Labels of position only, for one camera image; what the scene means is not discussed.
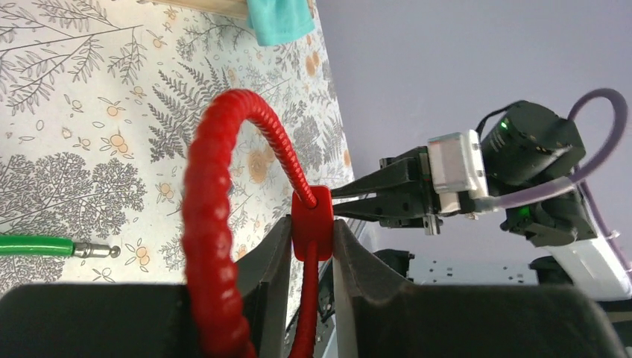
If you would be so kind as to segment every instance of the green tube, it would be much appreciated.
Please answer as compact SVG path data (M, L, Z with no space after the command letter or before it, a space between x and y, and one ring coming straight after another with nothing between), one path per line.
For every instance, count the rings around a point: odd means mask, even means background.
M0 256L37 255L72 256L75 244L70 239L53 236L0 236Z

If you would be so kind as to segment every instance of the wooden board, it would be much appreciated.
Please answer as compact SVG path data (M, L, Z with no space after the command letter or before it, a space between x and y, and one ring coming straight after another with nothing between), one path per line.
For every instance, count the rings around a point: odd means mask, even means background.
M189 7L191 9L217 13L235 19L246 19L248 17L248 5L246 0L153 0L162 4L170 4L179 7ZM306 0L309 10L314 17L314 0Z

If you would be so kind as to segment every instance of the white wall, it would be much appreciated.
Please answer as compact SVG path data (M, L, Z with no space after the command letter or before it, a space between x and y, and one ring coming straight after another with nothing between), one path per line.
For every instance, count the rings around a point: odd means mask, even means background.
M427 139L474 128L517 99L565 116L575 100L613 87L632 103L632 1L319 1L356 176ZM611 111L578 124L589 155ZM590 180L605 217L630 246L632 142ZM443 234L382 230L378 248L425 258L525 263L543 253L498 229L504 216L446 220Z

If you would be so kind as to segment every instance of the turquoise fabric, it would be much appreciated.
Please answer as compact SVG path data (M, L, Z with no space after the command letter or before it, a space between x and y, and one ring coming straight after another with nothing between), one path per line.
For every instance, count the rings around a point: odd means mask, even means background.
M260 46L291 43L315 28L307 0L247 0L248 26Z

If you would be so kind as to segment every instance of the table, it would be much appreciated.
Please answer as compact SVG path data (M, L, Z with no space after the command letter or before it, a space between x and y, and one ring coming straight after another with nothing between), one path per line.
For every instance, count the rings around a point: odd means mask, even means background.
M183 282L186 150L217 94L254 90L282 118L310 183L353 179L317 30L261 48L246 23L134 1L0 3L0 233L121 247L116 259L0 258L0 294L31 282ZM288 212L291 187L242 126L230 169L233 258ZM292 265L288 316L300 296Z

